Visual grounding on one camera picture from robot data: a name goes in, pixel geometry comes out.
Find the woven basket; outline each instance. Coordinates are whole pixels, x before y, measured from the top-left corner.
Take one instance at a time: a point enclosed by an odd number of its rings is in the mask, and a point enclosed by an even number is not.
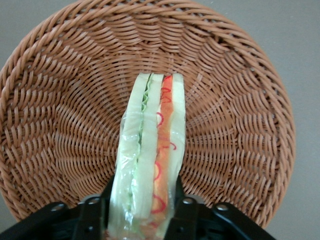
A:
[[[184,76],[186,193],[265,227],[294,165],[290,101],[243,30],[186,0],[79,1],[21,41],[0,72],[0,187],[14,217],[103,190],[140,72]]]

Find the wicker weave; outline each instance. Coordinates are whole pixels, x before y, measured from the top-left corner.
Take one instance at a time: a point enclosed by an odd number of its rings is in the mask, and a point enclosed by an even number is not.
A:
[[[293,170],[290,101],[243,30],[186,0],[80,1],[21,41],[0,72],[0,186],[15,218],[105,187],[140,72],[184,76],[186,193],[265,227]]]

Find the black metal bracket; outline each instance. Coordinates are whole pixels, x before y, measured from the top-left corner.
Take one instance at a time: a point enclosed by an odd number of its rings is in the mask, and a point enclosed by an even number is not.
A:
[[[91,197],[69,209],[50,203],[0,234],[0,240],[103,240],[108,226],[114,177],[100,197]],[[275,240],[230,203],[207,208],[185,196],[180,177],[176,182],[175,214],[164,240]]]

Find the plastic wrap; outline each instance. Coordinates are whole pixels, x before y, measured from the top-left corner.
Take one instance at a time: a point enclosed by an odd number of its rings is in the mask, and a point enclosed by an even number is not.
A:
[[[121,120],[109,208],[111,238],[163,239],[174,214],[185,122],[182,76],[139,74]]]

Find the gray surface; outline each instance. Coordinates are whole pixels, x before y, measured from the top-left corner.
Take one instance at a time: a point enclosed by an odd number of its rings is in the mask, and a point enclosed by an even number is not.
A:
[[[20,40],[72,0],[1,0],[0,68]],[[247,31],[264,49],[291,99],[297,139],[294,173],[267,231],[278,240],[320,236],[320,1],[198,0]],[[14,223],[0,201],[0,232]]]

